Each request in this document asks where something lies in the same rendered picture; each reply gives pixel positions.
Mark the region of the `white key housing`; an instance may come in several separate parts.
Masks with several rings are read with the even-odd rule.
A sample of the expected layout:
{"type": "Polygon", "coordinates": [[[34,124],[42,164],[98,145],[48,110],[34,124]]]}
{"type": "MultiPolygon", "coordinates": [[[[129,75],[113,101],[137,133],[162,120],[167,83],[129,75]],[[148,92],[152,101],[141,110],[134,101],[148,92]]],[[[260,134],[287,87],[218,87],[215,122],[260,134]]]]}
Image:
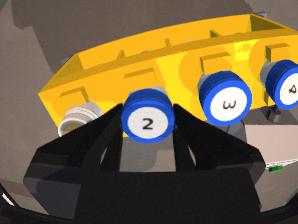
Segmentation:
{"type": "Polygon", "coordinates": [[[250,109],[227,133],[258,148],[269,172],[298,161],[298,121],[290,111],[250,109]],[[237,131],[238,130],[238,131],[237,131]],[[234,133],[234,134],[233,134],[234,133]]]}

